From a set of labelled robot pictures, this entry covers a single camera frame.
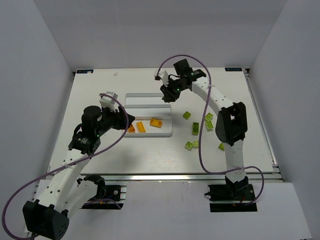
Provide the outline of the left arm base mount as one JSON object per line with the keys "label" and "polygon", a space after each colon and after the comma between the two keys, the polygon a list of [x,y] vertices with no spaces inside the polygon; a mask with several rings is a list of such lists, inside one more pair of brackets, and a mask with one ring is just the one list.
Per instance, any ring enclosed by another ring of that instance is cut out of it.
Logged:
{"label": "left arm base mount", "polygon": [[81,208],[85,210],[121,210],[125,197],[121,197],[121,185],[106,184],[105,179],[97,174],[87,175],[76,180],[79,187],[83,181],[91,181],[97,185],[97,193],[90,198]]}

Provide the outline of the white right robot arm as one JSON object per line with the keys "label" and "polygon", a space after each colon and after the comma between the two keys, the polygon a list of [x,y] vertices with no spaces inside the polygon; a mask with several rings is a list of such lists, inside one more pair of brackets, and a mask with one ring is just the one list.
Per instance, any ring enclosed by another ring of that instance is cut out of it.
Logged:
{"label": "white right robot arm", "polygon": [[208,68],[194,70],[185,58],[173,66],[177,74],[175,79],[161,68],[154,74],[156,81],[162,81],[160,90],[163,101],[175,102],[184,90],[190,90],[205,101],[205,107],[211,108],[217,116],[215,134],[224,145],[226,183],[244,188],[249,182],[243,158],[243,144],[248,130],[245,104],[234,102],[221,93],[213,85]]}

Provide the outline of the lime lego brick near gripper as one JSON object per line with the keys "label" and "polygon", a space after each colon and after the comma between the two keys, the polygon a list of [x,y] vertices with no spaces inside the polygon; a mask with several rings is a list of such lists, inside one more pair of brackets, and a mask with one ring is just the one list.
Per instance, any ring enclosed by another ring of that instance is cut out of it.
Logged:
{"label": "lime lego brick near gripper", "polygon": [[205,117],[204,117],[205,121],[208,122],[208,121],[211,121],[213,119],[213,114],[208,112]]}

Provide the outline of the blue right corner label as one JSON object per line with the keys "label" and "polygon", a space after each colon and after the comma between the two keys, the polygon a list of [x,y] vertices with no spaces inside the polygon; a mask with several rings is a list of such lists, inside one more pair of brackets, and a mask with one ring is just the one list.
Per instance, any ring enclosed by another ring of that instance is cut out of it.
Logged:
{"label": "blue right corner label", "polygon": [[226,72],[242,72],[241,67],[225,67],[224,68]]}

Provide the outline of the lime small lego brick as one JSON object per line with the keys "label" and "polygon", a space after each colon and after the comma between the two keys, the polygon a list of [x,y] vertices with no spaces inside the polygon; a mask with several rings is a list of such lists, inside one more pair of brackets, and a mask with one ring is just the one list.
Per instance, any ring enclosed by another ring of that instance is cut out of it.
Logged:
{"label": "lime small lego brick", "polygon": [[199,141],[198,140],[193,141],[192,144],[193,144],[193,148],[195,148],[195,149],[199,148]]}

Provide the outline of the yellow lego brick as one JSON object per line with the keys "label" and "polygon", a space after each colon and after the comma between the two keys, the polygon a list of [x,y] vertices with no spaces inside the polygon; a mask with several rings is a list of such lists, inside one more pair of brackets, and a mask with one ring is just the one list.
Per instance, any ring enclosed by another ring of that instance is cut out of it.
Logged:
{"label": "yellow lego brick", "polygon": [[146,132],[145,126],[144,126],[142,121],[138,121],[136,123],[136,126],[137,126],[137,129],[138,129],[139,133],[145,133]]}

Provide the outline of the orange rounded lego piece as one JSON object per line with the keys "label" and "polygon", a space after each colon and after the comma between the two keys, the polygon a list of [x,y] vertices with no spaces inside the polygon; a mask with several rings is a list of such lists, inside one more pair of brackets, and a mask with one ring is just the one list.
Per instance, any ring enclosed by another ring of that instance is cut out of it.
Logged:
{"label": "orange rounded lego piece", "polygon": [[135,133],[136,130],[135,130],[135,127],[133,126],[133,124],[131,124],[127,130],[129,133]]}

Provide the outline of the lime long lego brick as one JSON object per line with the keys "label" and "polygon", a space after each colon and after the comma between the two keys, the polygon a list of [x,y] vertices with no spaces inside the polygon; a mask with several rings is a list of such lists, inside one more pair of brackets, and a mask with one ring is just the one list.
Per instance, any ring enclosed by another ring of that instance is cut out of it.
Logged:
{"label": "lime long lego brick", "polygon": [[193,122],[192,123],[192,135],[197,136],[199,134],[199,123],[198,122]]}

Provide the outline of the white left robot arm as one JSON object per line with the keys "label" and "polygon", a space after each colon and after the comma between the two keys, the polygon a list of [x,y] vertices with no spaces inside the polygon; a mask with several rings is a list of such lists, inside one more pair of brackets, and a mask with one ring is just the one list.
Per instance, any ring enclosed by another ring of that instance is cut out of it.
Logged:
{"label": "white left robot arm", "polygon": [[91,174],[79,179],[101,144],[100,137],[110,129],[125,130],[135,117],[121,107],[88,106],[76,126],[64,161],[63,169],[55,173],[46,189],[35,199],[27,201],[23,216],[28,231],[51,240],[60,240],[66,233],[70,218],[89,200],[100,200],[106,194],[103,177]]}

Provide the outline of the orange lego brick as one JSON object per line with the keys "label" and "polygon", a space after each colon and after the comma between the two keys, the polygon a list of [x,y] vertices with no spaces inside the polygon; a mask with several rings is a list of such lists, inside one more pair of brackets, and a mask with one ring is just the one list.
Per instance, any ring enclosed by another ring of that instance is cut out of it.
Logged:
{"label": "orange lego brick", "polygon": [[161,128],[163,126],[163,121],[155,118],[151,118],[149,125],[155,128]]}

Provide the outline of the blue corner label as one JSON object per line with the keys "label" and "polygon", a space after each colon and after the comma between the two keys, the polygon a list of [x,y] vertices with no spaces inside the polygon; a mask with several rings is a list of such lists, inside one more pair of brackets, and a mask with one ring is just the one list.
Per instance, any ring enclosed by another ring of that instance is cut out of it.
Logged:
{"label": "blue corner label", "polygon": [[226,72],[242,72],[241,67],[225,67],[224,68]]}
{"label": "blue corner label", "polygon": [[93,69],[78,69],[76,74],[92,74],[93,72]]}

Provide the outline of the lime lego brick far right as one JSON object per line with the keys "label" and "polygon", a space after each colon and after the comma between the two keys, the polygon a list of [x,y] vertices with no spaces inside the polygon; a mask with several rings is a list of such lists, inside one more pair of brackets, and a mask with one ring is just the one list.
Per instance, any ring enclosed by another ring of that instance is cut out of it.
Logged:
{"label": "lime lego brick far right", "polygon": [[223,144],[223,143],[220,143],[220,144],[219,144],[219,146],[218,146],[218,148],[219,148],[220,150],[222,150],[222,151],[224,151],[224,150],[225,150],[225,148],[224,148],[224,144]]}

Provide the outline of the lime lego brick hidden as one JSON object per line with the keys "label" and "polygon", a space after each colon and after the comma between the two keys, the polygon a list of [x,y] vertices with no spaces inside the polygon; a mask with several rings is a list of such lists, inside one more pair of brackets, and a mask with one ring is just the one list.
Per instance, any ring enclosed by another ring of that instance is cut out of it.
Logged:
{"label": "lime lego brick hidden", "polygon": [[212,131],[214,129],[214,126],[211,121],[205,121],[204,124],[205,124],[207,131]]}

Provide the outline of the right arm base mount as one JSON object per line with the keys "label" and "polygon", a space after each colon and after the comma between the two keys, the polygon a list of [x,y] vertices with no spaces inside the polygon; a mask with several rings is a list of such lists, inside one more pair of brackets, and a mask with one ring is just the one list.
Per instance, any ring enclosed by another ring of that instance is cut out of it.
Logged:
{"label": "right arm base mount", "polygon": [[232,196],[226,184],[208,185],[208,192],[204,197],[209,200],[211,213],[250,213],[257,212],[257,204],[253,201],[256,196],[251,184],[240,193]]}

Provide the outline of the white three-compartment tray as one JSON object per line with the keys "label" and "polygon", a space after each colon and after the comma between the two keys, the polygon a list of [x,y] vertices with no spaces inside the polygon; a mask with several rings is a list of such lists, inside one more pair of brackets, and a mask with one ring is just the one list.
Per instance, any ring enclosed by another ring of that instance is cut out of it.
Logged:
{"label": "white three-compartment tray", "polygon": [[162,100],[162,93],[126,93],[124,107],[135,117],[134,132],[126,138],[160,138],[172,135],[172,108]]}

